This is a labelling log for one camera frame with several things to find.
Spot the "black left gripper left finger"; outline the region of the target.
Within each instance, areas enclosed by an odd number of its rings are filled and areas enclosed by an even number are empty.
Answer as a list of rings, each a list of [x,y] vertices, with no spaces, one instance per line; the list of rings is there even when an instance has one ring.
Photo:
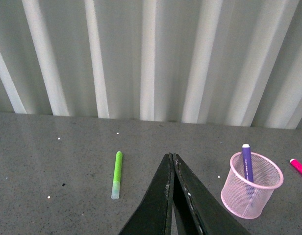
[[[165,154],[147,191],[121,235],[170,235],[175,170],[173,156]]]

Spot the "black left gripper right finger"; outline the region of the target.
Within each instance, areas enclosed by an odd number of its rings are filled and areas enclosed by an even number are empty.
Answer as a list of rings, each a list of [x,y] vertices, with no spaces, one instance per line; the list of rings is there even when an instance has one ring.
[[[185,161],[173,155],[174,210],[179,235],[249,235],[226,211]]]

